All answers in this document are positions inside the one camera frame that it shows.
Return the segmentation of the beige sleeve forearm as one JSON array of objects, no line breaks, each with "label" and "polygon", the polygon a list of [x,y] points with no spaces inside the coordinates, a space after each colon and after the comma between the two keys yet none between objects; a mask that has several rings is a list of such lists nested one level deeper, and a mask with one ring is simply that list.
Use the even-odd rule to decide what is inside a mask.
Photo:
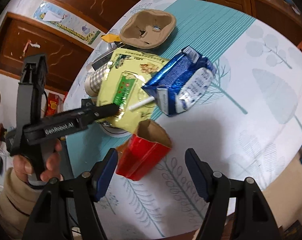
[{"label": "beige sleeve forearm", "polygon": [[40,194],[20,180],[12,168],[7,170],[0,193],[0,239],[22,239]]}]

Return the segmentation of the person's left hand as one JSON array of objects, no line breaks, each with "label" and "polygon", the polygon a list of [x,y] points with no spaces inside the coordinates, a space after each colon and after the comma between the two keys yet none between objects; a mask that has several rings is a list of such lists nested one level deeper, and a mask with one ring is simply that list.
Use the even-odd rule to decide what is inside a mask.
[{"label": "person's left hand", "polygon": [[[40,179],[44,182],[48,182],[51,178],[61,178],[60,175],[60,161],[61,157],[59,152],[62,150],[62,144],[60,140],[56,139],[54,150],[46,161],[46,169],[40,175]],[[16,176],[24,183],[28,182],[28,176],[31,175],[34,170],[29,160],[22,155],[15,155],[13,157],[13,170]]]}]

